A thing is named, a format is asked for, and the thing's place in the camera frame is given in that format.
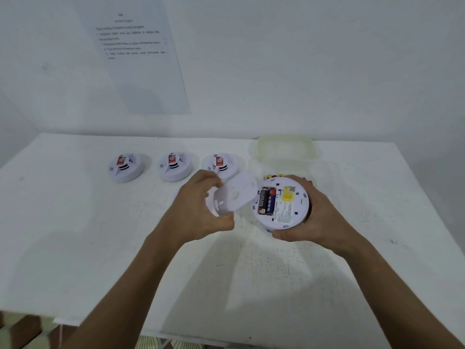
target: white wall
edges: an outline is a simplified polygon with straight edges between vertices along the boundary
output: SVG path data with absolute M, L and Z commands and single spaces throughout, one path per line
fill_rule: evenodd
M 34 125 L 0 93 L 0 167 L 38 135 Z
M 465 247 L 465 0 L 165 2 L 192 115 L 128 113 L 71 0 L 2 1 L 0 91 L 47 132 L 393 141 Z

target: person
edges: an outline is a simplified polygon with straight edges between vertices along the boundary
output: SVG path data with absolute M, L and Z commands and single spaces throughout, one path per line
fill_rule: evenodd
M 392 348 L 464 348 L 323 193 L 305 179 L 288 177 L 307 191 L 311 214 L 299 226 L 274 231 L 274 238 L 315 242 L 344 258 Z M 181 246 L 234 228 L 233 212 L 215 217 L 205 204 L 214 186 L 222 186 L 219 177 L 199 170 L 181 187 L 128 269 L 63 349 L 136 345 L 160 280 Z

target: paper on wall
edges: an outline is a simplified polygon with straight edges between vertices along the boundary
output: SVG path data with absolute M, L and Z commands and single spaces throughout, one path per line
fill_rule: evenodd
M 130 113 L 191 113 L 163 0 L 74 4 Z

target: tiled floor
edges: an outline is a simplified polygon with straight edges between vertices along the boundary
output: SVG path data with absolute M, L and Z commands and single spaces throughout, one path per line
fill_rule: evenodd
M 53 318 L 0 311 L 0 349 L 58 349 L 76 328 L 55 324 Z M 141 335 L 136 349 L 223 348 Z

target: black battery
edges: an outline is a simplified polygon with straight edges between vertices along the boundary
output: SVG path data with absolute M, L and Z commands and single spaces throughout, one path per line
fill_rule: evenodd
M 266 206 L 266 215 L 273 215 L 274 213 L 274 201 L 276 200 L 276 188 L 270 188 L 268 194 L 268 204 Z
M 260 200 L 259 200 L 259 214 L 266 214 L 266 207 L 268 206 L 268 195 L 270 193 L 269 187 L 263 187 L 260 192 Z

